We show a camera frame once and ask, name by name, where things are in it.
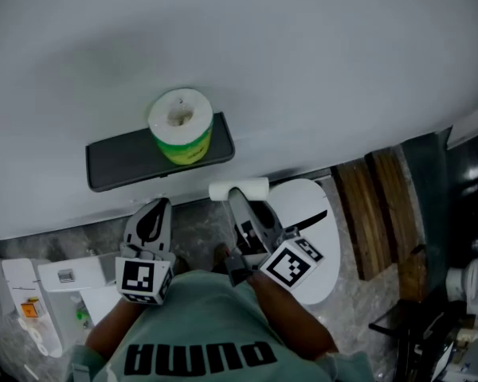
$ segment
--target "white toilet seat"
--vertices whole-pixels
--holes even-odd
[[[327,210],[325,218],[305,228],[301,235],[319,250],[324,259],[292,294],[302,304],[322,302],[333,290],[340,269],[340,239],[335,214],[319,184],[300,178],[271,189],[268,203],[284,228]]]

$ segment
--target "marble floor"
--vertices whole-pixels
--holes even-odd
[[[339,224],[342,258],[335,289],[326,300],[309,306],[308,310],[330,330],[340,351],[365,351],[376,380],[390,381],[396,347],[388,337],[369,330],[368,323],[384,314],[398,300],[397,267],[392,265],[369,282],[359,280],[335,183],[330,177],[318,182],[326,191]],[[89,249],[97,254],[117,251],[126,219],[1,241],[0,258],[58,261],[87,256]],[[209,270],[214,247],[221,242],[234,245],[231,216],[224,204],[199,201],[174,208],[172,247],[192,268]],[[63,380],[69,353],[59,359],[43,357],[20,328],[17,317],[17,313],[11,314],[0,328],[0,365],[4,371],[19,381],[33,380],[24,368],[27,364],[40,380]]]

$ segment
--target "toilet paper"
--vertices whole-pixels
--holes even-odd
[[[29,334],[32,337],[34,342],[36,342],[38,344],[42,344],[42,336],[41,336],[41,333],[39,333],[39,331],[37,331],[34,328],[30,328],[29,329]]]
[[[209,198],[212,201],[226,201],[232,188],[238,188],[249,201],[265,201],[269,195],[267,177],[249,178],[236,181],[216,181],[209,184]]]
[[[29,327],[26,325],[26,322],[25,322],[25,320],[23,320],[23,318],[18,317],[18,322],[19,322],[20,327],[22,327],[25,331],[29,330]]]
[[[209,149],[213,108],[194,89],[175,89],[152,105],[149,127],[159,149],[175,164],[200,160]]]
[[[37,349],[45,357],[49,355],[48,349],[46,349],[46,347],[43,344],[37,344]]]

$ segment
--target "wooden panel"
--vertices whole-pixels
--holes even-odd
[[[406,180],[393,149],[365,156],[378,194],[391,259],[404,262],[417,246],[417,230]]]
[[[400,299],[422,302],[427,295],[426,254],[422,248],[405,262],[398,264]]]
[[[361,280],[370,280],[391,265],[381,208],[363,159],[331,169],[342,201],[356,266]]]

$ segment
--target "shelf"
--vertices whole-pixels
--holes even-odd
[[[235,154],[232,136],[222,112],[214,114],[213,133],[206,155],[188,166],[179,166],[158,148],[150,129],[133,131],[94,142],[86,147],[88,187],[101,193],[181,171],[227,162]]]

